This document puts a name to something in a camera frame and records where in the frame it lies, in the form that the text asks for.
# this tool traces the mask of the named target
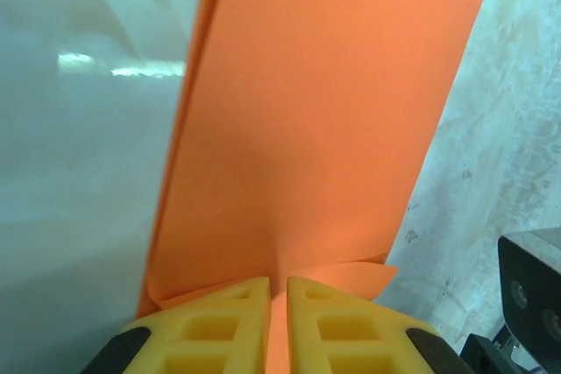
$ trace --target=black rubber pad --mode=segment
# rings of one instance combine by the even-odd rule
[[[113,337],[81,374],[123,374],[149,337],[149,328],[133,328]]]
[[[408,329],[407,336],[435,374],[474,374],[442,337],[420,328]]]

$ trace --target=orange paper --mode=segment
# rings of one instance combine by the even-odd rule
[[[139,314],[255,276],[380,291],[481,1],[202,0]]]

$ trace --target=white surface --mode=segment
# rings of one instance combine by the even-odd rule
[[[0,0],[0,372],[78,372],[132,317],[180,84],[145,64],[195,2]],[[485,1],[389,259],[380,300],[456,348],[499,320],[499,233],[561,224],[560,3]]]
[[[455,348],[501,323],[500,233],[561,224],[561,0],[485,0],[378,302]]]
[[[181,83],[154,61],[196,2],[0,0],[0,372],[77,373],[133,317]]]

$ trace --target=orange sheet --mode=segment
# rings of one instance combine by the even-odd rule
[[[139,315],[269,276],[271,362],[287,275],[375,296],[481,1],[202,0]]]

